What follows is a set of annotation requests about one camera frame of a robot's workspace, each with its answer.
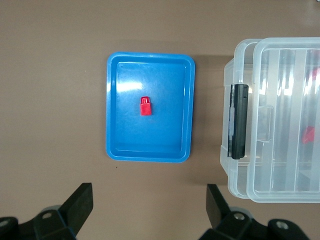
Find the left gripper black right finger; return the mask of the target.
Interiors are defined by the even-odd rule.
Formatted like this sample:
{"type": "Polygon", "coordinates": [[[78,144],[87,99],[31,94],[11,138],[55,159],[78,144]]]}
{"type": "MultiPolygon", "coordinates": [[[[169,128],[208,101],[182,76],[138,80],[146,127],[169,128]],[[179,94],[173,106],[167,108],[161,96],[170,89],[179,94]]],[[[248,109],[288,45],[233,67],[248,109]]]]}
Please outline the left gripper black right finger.
{"type": "Polygon", "coordinates": [[[216,184],[206,187],[206,212],[211,224],[201,240],[246,240],[252,219],[237,208],[231,209],[216,184]]]}

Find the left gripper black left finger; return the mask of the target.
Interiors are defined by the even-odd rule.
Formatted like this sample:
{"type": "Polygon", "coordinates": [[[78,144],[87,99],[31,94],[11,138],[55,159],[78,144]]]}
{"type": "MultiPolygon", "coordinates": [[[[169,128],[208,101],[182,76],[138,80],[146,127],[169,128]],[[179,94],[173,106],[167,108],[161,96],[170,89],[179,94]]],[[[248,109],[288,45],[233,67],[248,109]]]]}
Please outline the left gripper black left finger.
{"type": "Polygon", "coordinates": [[[47,209],[33,219],[36,239],[75,240],[93,206],[93,186],[82,183],[58,209],[47,209]]]}

